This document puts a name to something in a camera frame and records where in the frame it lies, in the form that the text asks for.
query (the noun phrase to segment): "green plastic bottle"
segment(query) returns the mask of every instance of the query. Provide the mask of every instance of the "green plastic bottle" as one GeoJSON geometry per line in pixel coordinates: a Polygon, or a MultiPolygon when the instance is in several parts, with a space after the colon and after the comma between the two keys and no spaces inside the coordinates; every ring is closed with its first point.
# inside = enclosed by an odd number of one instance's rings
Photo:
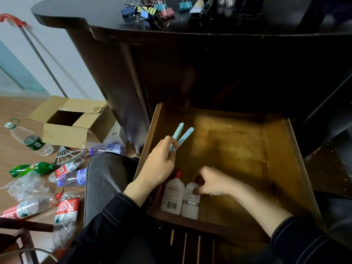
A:
{"type": "Polygon", "coordinates": [[[39,175],[46,174],[51,170],[55,169],[54,164],[49,164],[48,162],[38,162],[32,165],[19,165],[10,171],[10,174],[14,178],[20,178],[30,171],[35,171],[39,175]]]}

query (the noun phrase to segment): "silver band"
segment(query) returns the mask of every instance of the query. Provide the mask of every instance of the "silver band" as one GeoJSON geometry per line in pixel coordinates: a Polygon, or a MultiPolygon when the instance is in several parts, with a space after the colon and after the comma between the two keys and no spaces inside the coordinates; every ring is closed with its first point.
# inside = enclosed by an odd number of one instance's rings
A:
{"type": "Polygon", "coordinates": [[[193,201],[189,201],[189,200],[183,200],[184,204],[190,204],[190,205],[194,205],[196,207],[199,207],[199,203],[197,202],[193,202],[193,201]]]}

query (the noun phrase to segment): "bottle with red cap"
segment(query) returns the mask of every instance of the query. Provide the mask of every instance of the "bottle with red cap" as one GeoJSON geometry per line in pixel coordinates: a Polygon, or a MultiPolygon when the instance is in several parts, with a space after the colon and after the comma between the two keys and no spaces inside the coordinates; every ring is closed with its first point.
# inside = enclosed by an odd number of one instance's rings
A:
{"type": "Polygon", "coordinates": [[[161,201],[160,209],[176,215],[181,214],[184,183],[181,181],[182,171],[177,170],[175,177],[169,180],[165,186],[165,192],[161,201]]]}

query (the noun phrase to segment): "cable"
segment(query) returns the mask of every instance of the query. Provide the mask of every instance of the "cable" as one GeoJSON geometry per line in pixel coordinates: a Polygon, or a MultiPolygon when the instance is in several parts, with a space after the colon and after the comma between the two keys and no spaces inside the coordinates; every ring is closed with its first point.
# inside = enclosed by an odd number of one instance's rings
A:
{"type": "Polygon", "coordinates": [[[43,248],[38,248],[38,247],[11,251],[9,253],[5,253],[5,254],[0,255],[0,259],[4,258],[6,256],[10,256],[10,255],[12,255],[14,253],[24,253],[24,252],[30,252],[30,251],[41,251],[41,252],[47,253],[53,260],[55,260],[55,262],[58,261],[58,259],[49,250],[46,250],[46,249],[43,249],[43,248]]]}

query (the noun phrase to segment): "bottle with green label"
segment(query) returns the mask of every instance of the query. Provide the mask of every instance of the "bottle with green label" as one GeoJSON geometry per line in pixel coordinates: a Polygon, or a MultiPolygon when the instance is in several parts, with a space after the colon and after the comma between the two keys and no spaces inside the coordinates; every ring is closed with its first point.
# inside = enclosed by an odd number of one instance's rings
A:
{"type": "Polygon", "coordinates": [[[10,174],[14,178],[20,178],[31,171],[35,171],[38,175],[43,175],[51,170],[57,168],[54,164],[48,162],[38,162],[32,165],[19,165],[10,171],[10,174]]]}
{"type": "Polygon", "coordinates": [[[51,144],[43,142],[38,135],[24,127],[19,126],[19,123],[20,121],[18,119],[13,118],[11,119],[11,122],[5,124],[5,127],[10,130],[10,133],[17,141],[42,156],[50,155],[54,151],[51,144]]]}

